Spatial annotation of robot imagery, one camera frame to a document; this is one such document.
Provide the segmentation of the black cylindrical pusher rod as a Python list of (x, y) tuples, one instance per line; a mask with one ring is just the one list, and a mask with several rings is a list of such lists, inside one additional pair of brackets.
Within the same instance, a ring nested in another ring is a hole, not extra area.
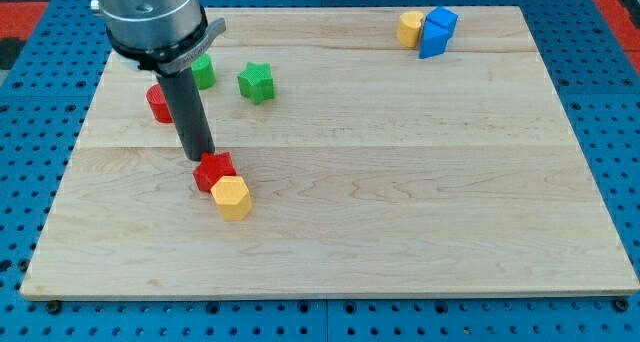
[(186, 157), (200, 161), (204, 153), (213, 153), (215, 145), (192, 70), (157, 80)]

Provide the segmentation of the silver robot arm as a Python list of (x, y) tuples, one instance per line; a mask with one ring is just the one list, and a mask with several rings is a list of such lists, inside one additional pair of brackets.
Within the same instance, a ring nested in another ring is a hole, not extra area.
[(209, 21), (199, 0), (92, 0), (112, 48), (156, 75), (186, 157), (215, 151), (192, 64), (204, 55), (226, 21)]

